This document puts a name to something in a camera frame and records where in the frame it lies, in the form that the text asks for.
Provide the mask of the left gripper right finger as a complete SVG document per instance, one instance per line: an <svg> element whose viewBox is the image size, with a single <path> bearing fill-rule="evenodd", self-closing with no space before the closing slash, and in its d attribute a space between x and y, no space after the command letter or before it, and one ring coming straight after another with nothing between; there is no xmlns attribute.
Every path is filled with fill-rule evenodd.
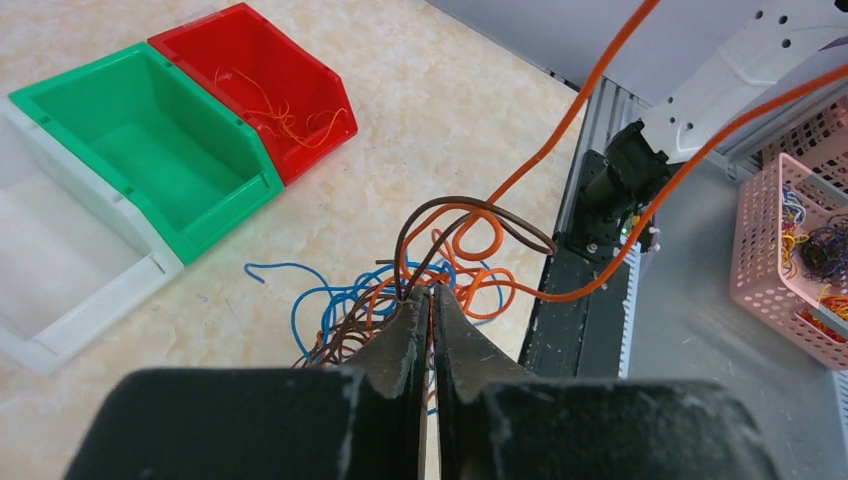
<svg viewBox="0 0 848 480"><path fill-rule="evenodd" d="M448 287L433 289L431 306L441 477L497 479L495 426L481 393L536 376L472 325Z"/></svg>

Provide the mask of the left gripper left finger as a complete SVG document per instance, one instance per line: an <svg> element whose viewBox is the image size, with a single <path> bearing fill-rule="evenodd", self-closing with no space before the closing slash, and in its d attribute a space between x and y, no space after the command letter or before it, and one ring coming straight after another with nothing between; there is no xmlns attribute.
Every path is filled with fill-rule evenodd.
<svg viewBox="0 0 848 480"><path fill-rule="evenodd" d="M345 438L347 479L420 479L426 456L430 294L416 287L345 363L357 380Z"/></svg>

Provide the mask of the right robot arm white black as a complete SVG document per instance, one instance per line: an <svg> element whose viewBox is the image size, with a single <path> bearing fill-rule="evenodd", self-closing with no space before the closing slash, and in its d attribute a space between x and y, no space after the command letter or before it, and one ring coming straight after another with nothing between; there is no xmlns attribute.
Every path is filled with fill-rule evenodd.
<svg viewBox="0 0 848 480"><path fill-rule="evenodd" d="M744 107L846 33L844 1L762 2L666 100L608 141L607 164L580 188L575 217L611 223L651 202Z"/></svg>

